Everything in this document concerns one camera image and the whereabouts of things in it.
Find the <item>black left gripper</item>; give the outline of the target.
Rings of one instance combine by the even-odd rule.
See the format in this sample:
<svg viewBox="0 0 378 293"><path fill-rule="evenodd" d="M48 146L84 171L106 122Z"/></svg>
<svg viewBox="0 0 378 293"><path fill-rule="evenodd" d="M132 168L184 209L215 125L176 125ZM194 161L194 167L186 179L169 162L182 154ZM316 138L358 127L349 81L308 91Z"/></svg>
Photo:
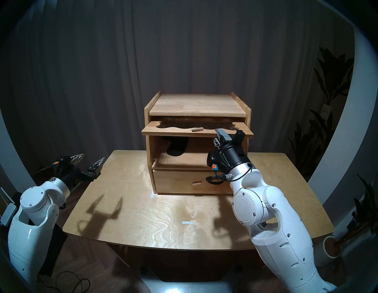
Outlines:
<svg viewBox="0 0 378 293"><path fill-rule="evenodd" d="M70 157L70 163L79 163L84 153L73 155ZM101 174L103 167L104 157L99 159L94 165L90 166L86 172L81 171L75 165L69 165L66 170L63 171L61 181L67 186L70 192L73 192L83 182L93 182L97 179L97 175Z"/></svg>

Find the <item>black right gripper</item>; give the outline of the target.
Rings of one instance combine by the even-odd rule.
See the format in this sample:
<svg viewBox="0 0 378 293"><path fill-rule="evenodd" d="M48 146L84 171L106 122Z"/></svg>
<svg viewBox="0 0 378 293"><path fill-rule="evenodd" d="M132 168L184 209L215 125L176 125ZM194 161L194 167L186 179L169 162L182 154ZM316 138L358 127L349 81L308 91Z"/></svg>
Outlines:
<svg viewBox="0 0 378 293"><path fill-rule="evenodd" d="M221 163L219 171L228 174L238 165L247 164L247 168L252 168L252 163L244 152L243 141L245 133L237 130L235 133L235 144L231 144L232 138L223 129L215 129L217 137L214 138L215 147L219 147Z"/></svg>

